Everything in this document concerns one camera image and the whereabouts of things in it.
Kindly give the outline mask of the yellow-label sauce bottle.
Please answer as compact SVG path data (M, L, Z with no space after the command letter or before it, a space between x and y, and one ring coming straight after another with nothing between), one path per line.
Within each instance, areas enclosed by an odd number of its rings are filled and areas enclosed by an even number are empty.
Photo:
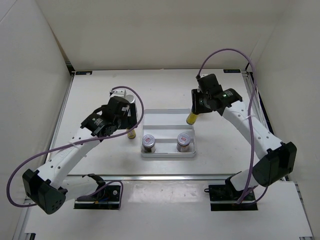
M189 115L188 115L188 117L186 118L186 123L188 124L188 125L194 125L195 124L195 122L196 122L196 120L197 120L197 118L198 118L198 114L194 114L194 113L190 113Z
M134 139L136 137L136 131L133 129L130 132L127 133L127 137L129 139Z

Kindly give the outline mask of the white-lid spice jar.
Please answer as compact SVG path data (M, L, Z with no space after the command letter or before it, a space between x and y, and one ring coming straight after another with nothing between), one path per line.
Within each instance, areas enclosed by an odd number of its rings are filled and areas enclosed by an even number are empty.
M146 134L142 138L142 152L154 153L156 151L156 139L151 134Z
M190 143L191 143L190 135L185 132L182 132L177 136L176 149L181 153L185 153L189 150Z

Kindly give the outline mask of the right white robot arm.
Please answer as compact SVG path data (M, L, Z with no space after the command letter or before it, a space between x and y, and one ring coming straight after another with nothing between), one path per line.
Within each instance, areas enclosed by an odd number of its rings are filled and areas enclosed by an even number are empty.
M241 95L233 88L224 90L215 74L196 79L198 88L191 91L191 113L197 116L218 112L241 133L251 145L253 156L258 157L257 163L225 181L227 198L236 200L257 186L266 188L293 171L297 155L293 142L283 142L250 115Z

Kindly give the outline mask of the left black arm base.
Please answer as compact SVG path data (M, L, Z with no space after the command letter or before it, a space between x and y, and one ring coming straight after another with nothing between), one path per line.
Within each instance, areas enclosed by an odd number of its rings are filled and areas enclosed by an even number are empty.
M124 184L120 180L106 182L101 176L87 174L97 184L94 193L80 196L74 201L76 210L120 210L124 192Z

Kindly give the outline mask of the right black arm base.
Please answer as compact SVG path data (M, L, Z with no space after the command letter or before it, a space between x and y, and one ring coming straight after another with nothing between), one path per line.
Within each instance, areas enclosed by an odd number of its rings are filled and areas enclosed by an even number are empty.
M210 210L212 212L238 212L238 211L257 211L258 206L253 191L244 197L241 203L237 200L243 191L237 191L231 184L231 176L224 184L211 184L204 189L209 194Z

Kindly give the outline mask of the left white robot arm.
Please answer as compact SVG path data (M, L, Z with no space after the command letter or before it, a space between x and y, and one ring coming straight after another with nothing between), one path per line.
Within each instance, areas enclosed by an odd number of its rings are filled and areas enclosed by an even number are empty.
M137 108L133 95L112 96L107 104L95 109L80 125L70 146L59 150L36 170L27 169L23 175L26 195L46 214L55 213L64 202L85 199L106 200L106 182L98 175L84 175L79 183L66 180L69 172L87 153L117 130L129 130L137 123Z

